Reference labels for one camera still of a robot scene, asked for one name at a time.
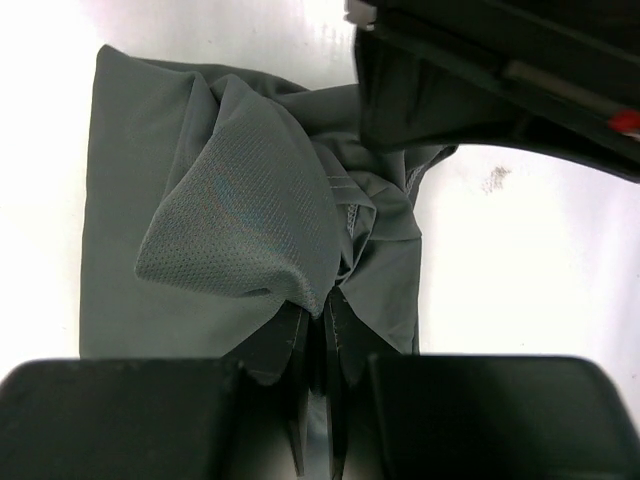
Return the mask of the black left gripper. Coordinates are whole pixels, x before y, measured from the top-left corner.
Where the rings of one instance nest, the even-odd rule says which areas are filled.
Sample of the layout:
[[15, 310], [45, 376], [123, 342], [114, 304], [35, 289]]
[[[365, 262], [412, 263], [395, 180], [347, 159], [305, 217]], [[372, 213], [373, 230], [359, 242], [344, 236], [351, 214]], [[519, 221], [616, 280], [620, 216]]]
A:
[[639, 178], [635, 1], [349, 1], [361, 137], [480, 144]]

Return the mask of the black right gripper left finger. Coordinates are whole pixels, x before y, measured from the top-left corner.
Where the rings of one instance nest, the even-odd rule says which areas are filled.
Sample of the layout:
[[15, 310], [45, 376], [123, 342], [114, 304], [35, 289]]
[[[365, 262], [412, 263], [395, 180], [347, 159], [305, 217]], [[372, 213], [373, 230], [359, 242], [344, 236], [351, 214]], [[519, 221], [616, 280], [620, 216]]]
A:
[[297, 479], [308, 314], [219, 359], [39, 360], [1, 384], [5, 479]]

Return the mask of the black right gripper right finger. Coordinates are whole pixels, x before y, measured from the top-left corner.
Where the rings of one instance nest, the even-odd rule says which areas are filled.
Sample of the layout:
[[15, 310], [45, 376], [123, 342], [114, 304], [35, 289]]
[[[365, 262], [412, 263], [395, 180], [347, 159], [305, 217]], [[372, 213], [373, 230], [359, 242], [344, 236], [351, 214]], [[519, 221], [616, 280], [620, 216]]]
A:
[[612, 381], [570, 356], [404, 355], [334, 290], [324, 308], [335, 479], [635, 479]]

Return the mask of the dark grey t-shirt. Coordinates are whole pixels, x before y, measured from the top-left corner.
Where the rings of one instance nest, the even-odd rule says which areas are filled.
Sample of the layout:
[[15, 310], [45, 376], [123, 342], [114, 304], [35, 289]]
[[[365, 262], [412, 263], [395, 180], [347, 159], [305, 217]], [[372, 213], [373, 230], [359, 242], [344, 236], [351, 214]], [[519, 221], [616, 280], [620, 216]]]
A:
[[308, 474], [327, 474], [324, 337], [419, 349], [426, 171], [455, 147], [380, 153], [355, 86], [308, 90], [110, 46], [96, 59], [82, 245], [85, 359], [220, 357], [286, 304], [308, 313]]

